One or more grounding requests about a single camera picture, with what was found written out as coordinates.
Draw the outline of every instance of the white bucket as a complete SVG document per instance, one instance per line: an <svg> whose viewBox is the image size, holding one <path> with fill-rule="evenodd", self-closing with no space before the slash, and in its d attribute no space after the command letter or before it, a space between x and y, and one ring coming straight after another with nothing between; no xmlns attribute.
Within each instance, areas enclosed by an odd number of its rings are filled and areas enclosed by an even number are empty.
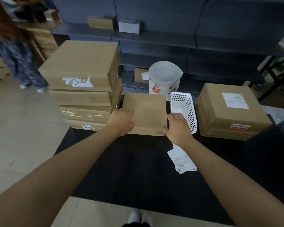
<svg viewBox="0 0 284 227"><path fill-rule="evenodd" d="M170 101L170 93L178 91L182 70L168 61L154 63L148 70L148 91L150 94L165 95Z"/></svg>

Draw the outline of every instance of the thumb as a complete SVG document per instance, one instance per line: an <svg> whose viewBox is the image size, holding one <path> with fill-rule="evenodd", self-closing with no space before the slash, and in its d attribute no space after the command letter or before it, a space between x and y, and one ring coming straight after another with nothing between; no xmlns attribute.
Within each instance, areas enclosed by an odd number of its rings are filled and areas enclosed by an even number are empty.
<svg viewBox="0 0 284 227"><path fill-rule="evenodd" d="M162 126L162 130L164 132L164 134L167 134L169 129L167 129L167 127L165 125Z"/></svg>

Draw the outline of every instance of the person's left hand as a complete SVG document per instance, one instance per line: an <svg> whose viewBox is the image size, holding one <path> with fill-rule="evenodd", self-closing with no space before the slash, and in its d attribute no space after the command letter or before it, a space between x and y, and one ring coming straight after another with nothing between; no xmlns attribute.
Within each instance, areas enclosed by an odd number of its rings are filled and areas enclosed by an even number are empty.
<svg viewBox="0 0 284 227"><path fill-rule="evenodd" d="M115 109L111 114L106 127L117 132L118 137L130 132L135 123L132 121L134 111L128 109Z"/></svg>

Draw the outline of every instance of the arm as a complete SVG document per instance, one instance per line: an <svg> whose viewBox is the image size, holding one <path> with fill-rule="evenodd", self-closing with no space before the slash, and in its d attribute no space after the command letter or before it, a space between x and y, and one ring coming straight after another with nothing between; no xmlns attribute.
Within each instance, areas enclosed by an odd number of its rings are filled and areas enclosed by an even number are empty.
<svg viewBox="0 0 284 227"><path fill-rule="evenodd" d="M50 226L98 157L134 127L133 111L115 109L107 125L52 157L0 195L0 226Z"/></svg>
<svg viewBox="0 0 284 227"><path fill-rule="evenodd" d="M182 114L167 115L163 130L193 160L214 195L238 227L284 226L284 204L209 149L196 141Z"/></svg>

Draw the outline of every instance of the red label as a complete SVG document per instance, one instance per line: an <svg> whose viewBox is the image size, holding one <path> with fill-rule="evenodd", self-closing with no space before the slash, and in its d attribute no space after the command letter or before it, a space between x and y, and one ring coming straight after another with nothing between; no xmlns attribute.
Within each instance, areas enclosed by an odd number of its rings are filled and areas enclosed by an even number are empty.
<svg viewBox="0 0 284 227"><path fill-rule="evenodd" d="M227 129L229 129L229 130L237 130L237 131L245 131L246 130L245 128L232 127L232 126L227 127Z"/></svg>

